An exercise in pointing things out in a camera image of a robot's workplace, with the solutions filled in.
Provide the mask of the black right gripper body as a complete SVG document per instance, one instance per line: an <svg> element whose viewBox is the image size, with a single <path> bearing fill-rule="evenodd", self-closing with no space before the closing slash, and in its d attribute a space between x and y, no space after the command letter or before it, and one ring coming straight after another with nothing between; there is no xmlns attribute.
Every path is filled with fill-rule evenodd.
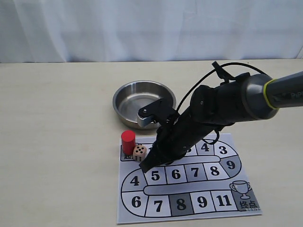
<svg viewBox="0 0 303 227"><path fill-rule="evenodd" d="M193 120L189 113L181 115L170 128L162 128L157 134L151 149L153 163L170 163L181 159L186 152L212 131L218 131L219 125L200 123Z"/></svg>

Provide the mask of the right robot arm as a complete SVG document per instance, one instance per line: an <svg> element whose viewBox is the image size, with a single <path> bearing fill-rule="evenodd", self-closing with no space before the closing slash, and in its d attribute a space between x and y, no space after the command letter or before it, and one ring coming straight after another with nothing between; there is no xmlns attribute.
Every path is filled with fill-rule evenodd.
<svg viewBox="0 0 303 227"><path fill-rule="evenodd" d="M159 99L139 109L137 114L141 127L151 122L160 124L156 141L140 168L146 173L171 164L213 131L218 133L237 122L267 120L280 108L302 104L301 72L280 79L243 73L215 88L200 85L183 113L178 113L165 99Z"/></svg>

